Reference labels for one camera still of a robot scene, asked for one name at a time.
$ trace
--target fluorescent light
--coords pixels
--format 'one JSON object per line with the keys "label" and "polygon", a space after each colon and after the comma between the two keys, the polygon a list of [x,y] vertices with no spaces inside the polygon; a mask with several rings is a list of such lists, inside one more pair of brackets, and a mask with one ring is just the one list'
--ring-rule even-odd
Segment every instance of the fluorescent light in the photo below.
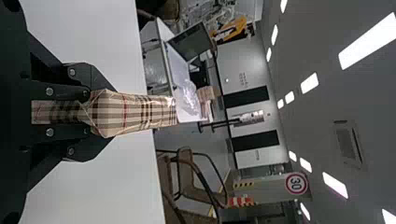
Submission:
{"label": "fluorescent light", "polygon": [[280,10],[282,11],[282,13],[285,12],[286,9],[286,5],[288,4],[288,0],[281,0],[280,1]]}
{"label": "fluorescent light", "polygon": [[285,96],[286,104],[290,104],[291,102],[294,101],[294,92],[291,91]]}
{"label": "fluorescent light", "polygon": [[312,91],[318,85],[319,85],[318,75],[314,73],[304,82],[301,83],[301,91],[303,92],[303,94],[306,94],[307,92]]}
{"label": "fluorescent light", "polygon": [[347,196],[347,187],[345,184],[340,182],[339,180],[335,179],[334,177],[326,174],[323,172],[323,180],[324,183],[329,186],[330,188],[334,189],[337,191],[339,194],[341,194],[344,198],[348,198]]}
{"label": "fluorescent light", "polygon": [[312,166],[311,166],[311,163],[309,163],[309,161],[306,161],[305,159],[300,158],[300,164],[301,164],[301,166],[304,167],[304,169],[306,171],[308,171],[309,173],[312,173]]}
{"label": "fluorescent light", "polygon": [[274,26],[274,31],[273,31],[273,35],[272,35],[272,37],[271,37],[271,42],[273,43],[273,45],[274,45],[275,42],[276,42],[277,32],[278,32],[278,30],[277,30],[277,25],[275,24],[275,26]]}
{"label": "fluorescent light", "polygon": [[311,215],[309,215],[308,209],[306,209],[305,205],[303,203],[300,203],[301,206],[301,210],[303,211],[306,219],[308,219],[308,221],[311,220]]}
{"label": "fluorescent light", "polygon": [[289,151],[289,158],[292,161],[297,161],[297,155],[294,152],[292,152],[292,151]]}
{"label": "fluorescent light", "polygon": [[271,55],[272,55],[272,51],[271,51],[271,48],[269,48],[269,49],[267,50],[267,62],[270,62],[270,60],[271,60]]}
{"label": "fluorescent light", "polygon": [[396,16],[390,13],[338,55],[343,70],[396,39]]}
{"label": "fluorescent light", "polygon": [[394,216],[392,213],[388,212],[385,209],[382,209],[382,216],[384,216],[385,224],[396,223],[396,216]]}
{"label": "fluorescent light", "polygon": [[279,100],[279,101],[277,102],[277,108],[278,108],[278,109],[281,109],[284,105],[285,105],[285,103],[283,103],[283,100]]}

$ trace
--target speed limit sign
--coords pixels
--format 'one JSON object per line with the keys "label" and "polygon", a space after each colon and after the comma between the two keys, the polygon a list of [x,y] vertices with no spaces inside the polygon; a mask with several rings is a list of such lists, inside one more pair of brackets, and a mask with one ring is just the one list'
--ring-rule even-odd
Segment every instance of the speed limit sign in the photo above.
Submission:
{"label": "speed limit sign", "polygon": [[291,174],[286,178],[286,189],[293,195],[305,194],[308,190],[308,181],[302,174]]}

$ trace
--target plaid fabric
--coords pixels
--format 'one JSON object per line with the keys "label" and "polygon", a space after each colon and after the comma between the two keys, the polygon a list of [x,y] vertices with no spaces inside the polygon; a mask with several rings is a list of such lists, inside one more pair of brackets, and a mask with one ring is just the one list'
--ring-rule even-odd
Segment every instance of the plaid fabric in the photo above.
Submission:
{"label": "plaid fabric", "polygon": [[84,122],[104,138],[177,124],[175,99],[92,91],[88,102],[33,101],[32,123]]}
{"label": "plaid fabric", "polygon": [[216,94],[212,86],[205,86],[197,91],[198,100],[200,103],[216,99]]}

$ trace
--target table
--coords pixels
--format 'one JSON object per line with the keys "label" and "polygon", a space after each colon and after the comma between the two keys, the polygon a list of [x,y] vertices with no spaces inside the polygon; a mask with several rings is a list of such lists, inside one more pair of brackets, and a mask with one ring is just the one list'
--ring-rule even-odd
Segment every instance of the table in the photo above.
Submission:
{"label": "table", "polygon": [[[64,63],[94,64],[146,94],[135,2],[21,0],[29,31]],[[93,161],[61,162],[27,196],[21,223],[164,223],[151,131],[116,137]]]}
{"label": "table", "polygon": [[[169,91],[176,101],[181,101],[175,88],[183,86],[185,79],[190,80],[190,68],[188,63],[177,53],[167,41],[175,35],[163,23],[161,19],[149,22],[141,31],[141,41],[145,49],[150,49],[147,60],[153,64],[156,73],[164,73],[166,76],[165,91]],[[151,39],[159,41],[148,43]],[[205,121],[202,118],[201,109],[195,116],[190,115],[185,109],[177,104],[177,119],[180,123]]]}

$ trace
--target ceiling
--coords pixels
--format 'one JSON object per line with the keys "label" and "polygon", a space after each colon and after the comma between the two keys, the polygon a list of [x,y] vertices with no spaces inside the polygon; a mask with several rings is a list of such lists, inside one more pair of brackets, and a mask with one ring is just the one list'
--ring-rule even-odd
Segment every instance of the ceiling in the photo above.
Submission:
{"label": "ceiling", "polygon": [[[396,41],[342,70],[340,53],[379,21],[396,12],[392,0],[265,0],[262,38],[271,44],[274,24],[279,34],[268,63],[276,99],[297,89],[314,72],[319,86],[296,94],[279,110],[288,149],[312,165],[313,202],[304,202],[310,223],[385,223],[382,209],[396,215]],[[366,169],[343,164],[332,126],[349,119],[357,125]],[[300,170],[299,163],[293,167]],[[346,184],[349,199],[323,182],[326,172]]]}

